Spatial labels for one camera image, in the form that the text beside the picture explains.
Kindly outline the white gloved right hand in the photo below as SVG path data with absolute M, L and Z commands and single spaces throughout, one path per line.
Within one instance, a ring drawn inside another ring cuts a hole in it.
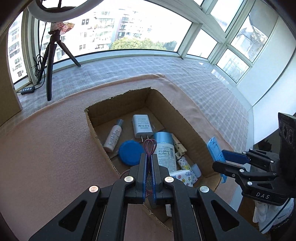
M 291 198 L 281 206 L 271 205 L 259 201 L 255 201 L 255 209 L 253 214 L 253 222 L 258 224 L 259 231 L 262 234 L 267 233 L 273 226 L 288 220 L 292 215 L 295 204 Z

